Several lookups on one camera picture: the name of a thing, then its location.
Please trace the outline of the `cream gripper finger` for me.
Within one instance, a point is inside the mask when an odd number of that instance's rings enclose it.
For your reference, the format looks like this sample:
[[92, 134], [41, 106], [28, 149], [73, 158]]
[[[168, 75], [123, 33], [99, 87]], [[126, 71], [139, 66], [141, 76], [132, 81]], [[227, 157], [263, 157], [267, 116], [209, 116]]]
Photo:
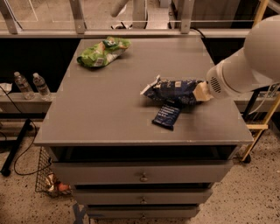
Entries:
[[192, 91], [197, 102], [207, 102], [214, 97], [210, 93], [210, 89], [205, 81], [199, 82]]

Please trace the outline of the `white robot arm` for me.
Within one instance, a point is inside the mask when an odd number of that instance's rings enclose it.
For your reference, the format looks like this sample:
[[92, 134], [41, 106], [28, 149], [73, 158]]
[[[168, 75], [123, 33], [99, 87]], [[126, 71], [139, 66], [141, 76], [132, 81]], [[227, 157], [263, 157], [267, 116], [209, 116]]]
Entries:
[[219, 62], [193, 90], [198, 102], [235, 97], [280, 82], [280, 16], [254, 25], [243, 48]]

